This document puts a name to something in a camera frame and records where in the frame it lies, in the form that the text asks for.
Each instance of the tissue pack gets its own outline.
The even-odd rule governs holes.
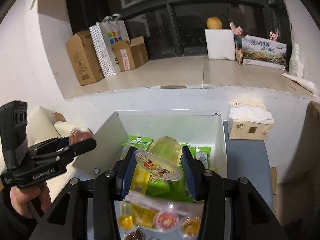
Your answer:
[[[264,105],[233,102],[228,117],[229,139],[264,140],[273,123]]]

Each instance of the human hand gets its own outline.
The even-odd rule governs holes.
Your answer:
[[[43,212],[46,212],[51,205],[49,193],[50,190],[46,182],[43,183],[42,190],[38,186],[32,186],[29,188],[18,188],[15,186],[10,189],[11,205],[18,214],[32,219],[33,216],[29,211],[27,202],[39,197],[41,209]]]

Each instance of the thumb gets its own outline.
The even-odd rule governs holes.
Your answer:
[[[31,199],[38,197],[40,194],[41,189],[38,186],[16,188],[16,190],[14,190],[15,199],[18,204],[25,204]]]

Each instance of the black sleeve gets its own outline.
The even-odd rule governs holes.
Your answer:
[[[10,189],[0,192],[0,239],[28,240],[37,223],[19,215],[12,207]]]

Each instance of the metal screw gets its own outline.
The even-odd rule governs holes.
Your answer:
[[[213,171],[205,170],[205,171],[203,172],[203,174],[204,174],[205,176],[207,176],[207,177],[211,177],[211,176],[213,175]]]
[[[75,185],[75,184],[77,184],[79,182],[79,179],[78,178],[72,178],[71,180],[70,180],[70,184],[71,185]]]
[[[94,173],[95,175],[100,174],[100,169],[99,169],[99,168],[95,168],[95,169],[93,170],[93,173]]]
[[[239,180],[242,184],[247,184],[249,182],[249,180],[246,177],[241,177]]]
[[[106,177],[112,177],[114,174],[115,174],[115,173],[113,172],[113,170],[108,170],[108,171],[106,171],[106,172],[104,173],[104,175],[105,175]]]

